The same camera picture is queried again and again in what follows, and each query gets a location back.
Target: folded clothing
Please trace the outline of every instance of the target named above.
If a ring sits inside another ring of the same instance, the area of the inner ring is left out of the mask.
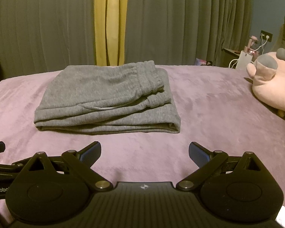
[[[115,68],[67,66],[48,85],[34,123],[39,130],[88,134],[178,133],[181,120],[167,72],[145,61]]]

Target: ridged black surface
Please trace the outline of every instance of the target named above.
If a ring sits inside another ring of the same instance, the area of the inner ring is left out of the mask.
[[[194,194],[177,191],[170,182],[145,184],[120,182],[110,192],[97,193],[83,212],[68,221],[46,226],[32,226],[16,221],[10,226],[10,228],[29,227],[281,228],[273,220],[255,225],[220,220],[204,210]]]

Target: curtain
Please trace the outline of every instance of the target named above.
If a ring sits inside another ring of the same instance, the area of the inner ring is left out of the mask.
[[[94,0],[96,63],[124,64],[125,24],[128,0]]]
[[[94,64],[93,0],[0,0],[0,79]]]
[[[128,0],[125,63],[219,65],[222,48],[248,42],[252,0]]]

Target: pink blanket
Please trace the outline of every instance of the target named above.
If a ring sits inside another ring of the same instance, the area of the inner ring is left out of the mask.
[[[285,120],[251,93],[246,72],[207,66],[160,66],[168,71],[171,91],[181,117],[181,132],[80,135],[38,131],[34,111],[47,84],[59,72],[11,78],[0,82],[0,141],[6,150],[0,164],[11,164],[45,151],[61,155],[93,141],[102,155],[92,169],[116,181],[178,181],[197,170],[188,156],[190,142],[232,156],[253,151],[284,192]],[[0,200],[0,221],[12,217]]]

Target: silver screw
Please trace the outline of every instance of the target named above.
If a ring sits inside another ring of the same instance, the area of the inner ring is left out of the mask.
[[[108,181],[98,181],[97,183],[95,183],[95,186],[97,188],[101,188],[101,189],[108,188],[108,187],[110,187],[110,185],[111,184]]]
[[[181,188],[192,188],[194,186],[194,183],[191,181],[184,180],[184,181],[179,182],[178,185]]]

